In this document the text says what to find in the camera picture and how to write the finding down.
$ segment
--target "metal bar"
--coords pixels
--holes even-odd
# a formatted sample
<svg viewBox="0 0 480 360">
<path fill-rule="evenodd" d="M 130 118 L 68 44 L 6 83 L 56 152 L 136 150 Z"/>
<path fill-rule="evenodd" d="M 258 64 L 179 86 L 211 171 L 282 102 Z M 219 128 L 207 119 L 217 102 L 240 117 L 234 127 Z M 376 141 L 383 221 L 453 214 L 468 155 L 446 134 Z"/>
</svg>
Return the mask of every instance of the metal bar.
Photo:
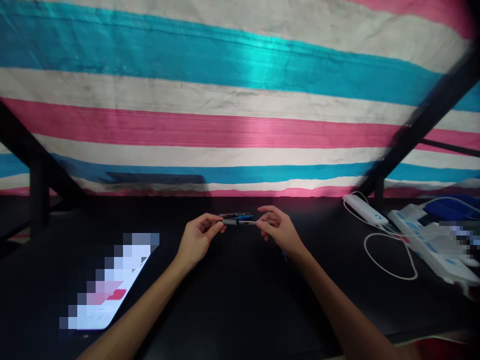
<svg viewBox="0 0 480 360">
<path fill-rule="evenodd" d="M 1 101 L 0 142 L 29 168 L 34 160 L 39 161 L 42 171 L 48 174 L 51 188 L 65 201 L 72 205 L 86 201 L 87 195 L 80 186 Z"/>
<path fill-rule="evenodd" d="M 380 213 L 384 213 L 384 184 L 385 179 L 378 179 L 375 183 L 375 209 Z"/>
<path fill-rule="evenodd" d="M 469 148 L 466 148 L 466 147 L 450 145 L 450 144 L 446 144 L 446 143 L 443 143 L 443 142 L 427 140 L 427 139 L 420 140 L 420 144 L 430 145 L 430 146 L 433 146 L 433 147 L 436 147 L 436 148 L 450 150 L 450 151 L 453 151 L 453 152 L 456 152 L 456 153 L 470 155 L 470 156 L 473 156 L 473 157 L 476 157 L 476 158 L 480 158 L 480 151 L 469 149 Z"/>
<path fill-rule="evenodd" d="M 479 79 L 480 56 L 476 49 L 469 51 L 450 74 L 439 81 L 412 115 L 413 121 L 399 131 L 396 144 L 384 160 L 376 164 L 358 191 L 365 196 L 370 195 L 375 189 L 375 183 L 379 179 L 385 179 Z"/>
<path fill-rule="evenodd" d="M 50 196 L 48 175 L 42 163 L 33 160 L 30 164 L 30 236 L 48 226 L 50 214 Z"/>
</svg>

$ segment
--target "person's right hand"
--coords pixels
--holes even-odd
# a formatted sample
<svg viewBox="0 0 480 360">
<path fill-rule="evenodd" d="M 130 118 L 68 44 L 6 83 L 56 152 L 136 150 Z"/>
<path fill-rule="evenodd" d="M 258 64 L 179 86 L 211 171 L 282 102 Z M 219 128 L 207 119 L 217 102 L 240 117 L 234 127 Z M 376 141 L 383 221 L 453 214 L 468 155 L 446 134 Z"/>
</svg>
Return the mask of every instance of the person's right hand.
<svg viewBox="0 0 480 360">
<path fill-rule="evenodd" d="M 269 236 L 271 236 L 287 255 L 305 248 L 292 220 L 290 220 L 290 216 L 271 205 L 261 206 L 258 211 L 267 212 L 256 222 L 256 226 L 261 229 L 261 235 L 265 241 L 268 241 Z"/>
</svg>

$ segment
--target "pink stripe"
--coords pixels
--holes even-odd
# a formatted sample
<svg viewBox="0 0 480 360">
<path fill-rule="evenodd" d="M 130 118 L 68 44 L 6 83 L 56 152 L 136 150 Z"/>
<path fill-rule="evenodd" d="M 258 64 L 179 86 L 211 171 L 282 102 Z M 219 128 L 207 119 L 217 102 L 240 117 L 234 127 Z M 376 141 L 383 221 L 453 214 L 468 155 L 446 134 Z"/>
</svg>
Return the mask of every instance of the pink stripe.
<svg viewBox="0 0 480 360">
<path fill-rule="evenodd" d="M 99 109 L 3 99 L 32 133 L 82 142 L 208 148 L 388 147 L 397 125 Z M 432 140 L 480 149 L 480 134 L 434 129 Z"/>
<path fill-rule="evenodd" d="M 369 9 L 398 15 L 414 15 L 454 29 L 463 38 L 473 39 L 475 24 L 465 0 L 349 0 Z"/>
<path fill-rule="evenodd" d="M 0 190 L 0 196 L 29 196 L 29 195 L 30 195 L 29 186 Z M 50 196 L 57 196 L 57 193 L 52 189 L 50 189 Z"/>
<path fill-rule="evenodd" d="M 353 186 L 323 186 L 313 190 L 302 188 L 288 188 L 282 191 L 239 191 L 239 190 L 214 190 L 214 191 L 155 191 L 153 189 L 125 189 L 118 192 L 94 192 L 84 189 L 90 195 L 97 196 L 163 196 L 163 197 L 330 197 L 340 198 L 343 195 L 355 191 Z M 480 196 L 480 188 L 445 187 L 438 190 L 419 190 L 410 187 L 392 187 L 385 189 L 384 195 L 389 198 L 417 198 L 419 196 L 441 196 L 441 195 L 470 195 Z"/>
</svg>

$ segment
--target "blue object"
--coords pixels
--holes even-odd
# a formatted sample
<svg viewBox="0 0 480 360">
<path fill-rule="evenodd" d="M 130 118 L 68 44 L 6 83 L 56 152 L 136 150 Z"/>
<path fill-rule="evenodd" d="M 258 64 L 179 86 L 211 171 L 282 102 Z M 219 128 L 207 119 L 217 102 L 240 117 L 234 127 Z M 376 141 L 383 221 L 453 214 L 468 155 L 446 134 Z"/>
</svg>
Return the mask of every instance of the blue object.
<svg viewBox="0 0 480 360">
<path fill-rule="evenodd" d="M 468 195 L 452 195 L 449 197 L 459 199 L 474 208 L 480 209 L 480 200 L 474 197 Z M 478 211 L 471 209 L 459 201 L 447 198 L 433 201 L 425 206 L 423 210 L 445 221 L 480 219 L 480 213 Z"/>
</svg>

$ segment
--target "black desk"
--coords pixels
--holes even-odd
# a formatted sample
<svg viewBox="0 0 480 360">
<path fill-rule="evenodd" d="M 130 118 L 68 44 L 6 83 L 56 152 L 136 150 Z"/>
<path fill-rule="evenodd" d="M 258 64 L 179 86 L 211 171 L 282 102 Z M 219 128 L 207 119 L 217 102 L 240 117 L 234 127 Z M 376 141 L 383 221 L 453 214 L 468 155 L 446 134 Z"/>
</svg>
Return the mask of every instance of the black desk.
<svg viewBox="0 0 480 360">
<path fill-rule="evenodd" d="M 396 279 L 367 256 L 375 231 L 330 198 L 99 198 L 52 223 L 0 262 L 2 357 L 74 358 L 100 334 L 65 338 L 59 317 L 86 292 L 122 233 L 160 233 L 122 307 L 121 316 L 176 254 L 185 223 L 200 213 L 274 204 L 289 213 L 307 248 L 346 295 L 394 342 L 467 328 L 476 305 L 414 256 L 418 279 Z M 404 246 L 372 238 L 369 250 L 390 271 L 410 276 Z M 315 297 L 273 241 L 254 227 L 229 227 L 181 284 L 142 346 L 145 359 L 320 359 L 340 348 Z"/>
</svg>

